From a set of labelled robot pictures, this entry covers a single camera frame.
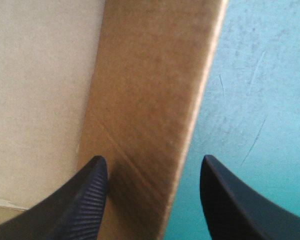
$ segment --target black rubber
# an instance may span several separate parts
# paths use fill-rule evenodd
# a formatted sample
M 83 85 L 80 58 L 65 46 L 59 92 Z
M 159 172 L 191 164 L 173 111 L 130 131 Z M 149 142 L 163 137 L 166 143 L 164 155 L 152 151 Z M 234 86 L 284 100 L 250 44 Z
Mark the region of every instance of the black rubber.
M 200 197 L 213 240 L 300 240 L 300 217 L 258 194 L 211 155 L 202 162 Z
M 108 187 L 106 160 L 91 159 L 65 185 L 0 225 L 0 240 L 95 240 Z

